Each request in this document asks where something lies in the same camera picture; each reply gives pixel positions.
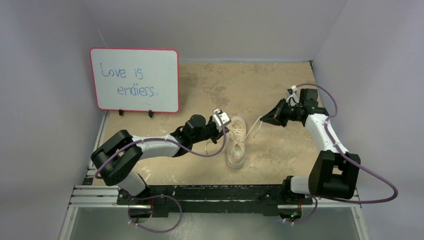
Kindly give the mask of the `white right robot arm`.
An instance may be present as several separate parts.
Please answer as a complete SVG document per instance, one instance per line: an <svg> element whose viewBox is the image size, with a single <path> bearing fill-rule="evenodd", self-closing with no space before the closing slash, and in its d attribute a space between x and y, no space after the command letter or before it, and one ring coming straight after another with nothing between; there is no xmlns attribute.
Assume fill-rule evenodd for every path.
<svg viewBox="0 0 424 240"><path fill-rule="evenodd" d="M288 89L287 97L259 120L274 126L286 127L289 121L300 122L309 131L318 150L309 176L289 176L280 196L288 204L300 195L349 200L353 197L361 159L351 154L338 140L328 120L329 113L319 106L318 91L303 88Z"/></svg>

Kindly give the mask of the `beige canvas sneaker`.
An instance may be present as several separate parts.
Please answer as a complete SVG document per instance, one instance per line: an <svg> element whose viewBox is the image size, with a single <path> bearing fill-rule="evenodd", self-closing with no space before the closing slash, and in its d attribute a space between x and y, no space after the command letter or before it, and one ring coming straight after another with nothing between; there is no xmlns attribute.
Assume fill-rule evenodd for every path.
<svg viewBox="0 0 424 240"><path fill-rule="evenodd" d="M246 147L243 139L247 136L247 127L244 119L235 116L228 125L226 143L226 164L233 169L241 169L246 158Z"/></svg>

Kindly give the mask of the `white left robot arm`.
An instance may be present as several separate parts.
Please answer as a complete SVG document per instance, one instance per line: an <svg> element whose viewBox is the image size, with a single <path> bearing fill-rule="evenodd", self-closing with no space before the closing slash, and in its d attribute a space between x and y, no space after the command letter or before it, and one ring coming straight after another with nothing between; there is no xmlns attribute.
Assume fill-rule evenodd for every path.
<svg viewBox="0 0 424 240"><path fill-rule="evenodd" d="M226 139L227 126L231 123L228 114L216 109L205 119L195 114L174 132L164 136L141 137L120 130L98 147L90 156L96 167L95 179L101 179L107 186L118 186L138 205L149 199L150 188L145 180L133 168L140 160L170 157L176 158L187 153L207 157L193 151L193 145L220 138Z"/></svg>

